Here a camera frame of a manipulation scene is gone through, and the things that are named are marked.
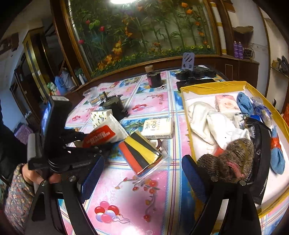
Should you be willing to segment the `person left hand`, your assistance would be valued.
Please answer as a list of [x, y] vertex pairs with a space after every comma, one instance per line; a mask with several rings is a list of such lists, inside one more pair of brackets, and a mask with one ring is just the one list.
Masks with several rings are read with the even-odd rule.
[[[36, 172], [35, 170], [29, 170], [28, 164], [23, 165], [21, 173], [24, 180], [30, 185], [32, 185], [33, 183], [39, 185], [44, 180], [38, 172]], [[50, 184], [58, 183], [61, 181], [61, 175], [54, 173], [49, 177], [48, 181]]]

